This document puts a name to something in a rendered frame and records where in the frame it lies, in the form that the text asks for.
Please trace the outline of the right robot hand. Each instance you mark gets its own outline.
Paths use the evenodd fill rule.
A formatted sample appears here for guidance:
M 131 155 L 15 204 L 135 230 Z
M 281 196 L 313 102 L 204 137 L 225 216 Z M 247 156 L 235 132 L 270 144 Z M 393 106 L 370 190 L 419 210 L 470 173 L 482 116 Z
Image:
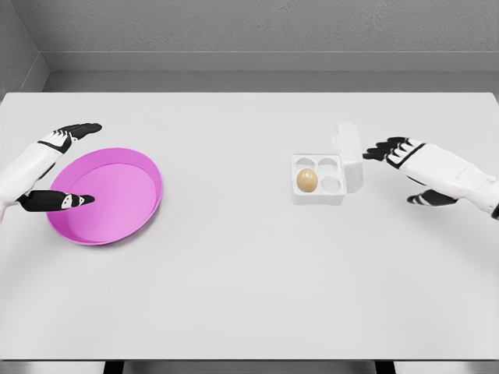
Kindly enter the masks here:
M 488 174 L 476 165 L 432 143 L 391 137 L 363 154 L 366 160 L 389 164 L 428 190 L 410 196 L 408 203 L 447 206 L 465 199 L 484 210 Z

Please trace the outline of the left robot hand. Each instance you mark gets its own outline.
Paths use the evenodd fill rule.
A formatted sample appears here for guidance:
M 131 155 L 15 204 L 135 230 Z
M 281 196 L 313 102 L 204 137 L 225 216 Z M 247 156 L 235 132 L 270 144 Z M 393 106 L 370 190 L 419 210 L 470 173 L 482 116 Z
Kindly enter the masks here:
M 31 143 L 19 156 L 0 170 L 0 223 L 6 210 L 19 204 L 28 212 L 54 212 L 84 206 L 95 201 L 91 195 L 55 190 L 35 190 L 42 179 L 69 148 L 85 136 L 101 131 L 99 123 L 67 125 Z

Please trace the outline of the white egg box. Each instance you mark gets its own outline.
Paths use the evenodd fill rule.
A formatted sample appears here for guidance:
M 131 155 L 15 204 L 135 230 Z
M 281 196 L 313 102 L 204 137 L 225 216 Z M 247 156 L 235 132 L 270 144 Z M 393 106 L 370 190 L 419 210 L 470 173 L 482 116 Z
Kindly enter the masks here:
M 295 205 L 340 205 L 348 194 L 364 186 L 359 132 L 349 122 L 339 122 L 331 136 L 330 153 L 295 153 L 291 156 L 292 202 Z M 296 185 L 300 170 L 310 168 L 318 177 L 317 189 L 301 192 Z

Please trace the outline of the brown egg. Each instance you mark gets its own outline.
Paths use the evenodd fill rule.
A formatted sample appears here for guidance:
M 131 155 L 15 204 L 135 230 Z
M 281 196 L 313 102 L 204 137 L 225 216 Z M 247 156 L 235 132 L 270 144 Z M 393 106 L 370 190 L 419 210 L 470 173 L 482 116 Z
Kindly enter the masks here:
M 314 170 L 304 168 L 296 176 L 296 185 L 301 192 L 312 193 L 317 189 L 318 177 Z

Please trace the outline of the pink round plate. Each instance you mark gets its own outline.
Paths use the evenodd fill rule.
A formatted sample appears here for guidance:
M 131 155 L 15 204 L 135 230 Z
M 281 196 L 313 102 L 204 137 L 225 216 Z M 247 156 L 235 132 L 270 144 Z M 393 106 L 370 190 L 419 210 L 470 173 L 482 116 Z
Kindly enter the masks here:
M 149 221 L 161 201 L 163 179 L 148 156 L 106 148 L 74 160 L 59 172 L 51 189 L 95 198 L 88 205 L 48 213 L 55 232 L 76 244 L 105 245 Z

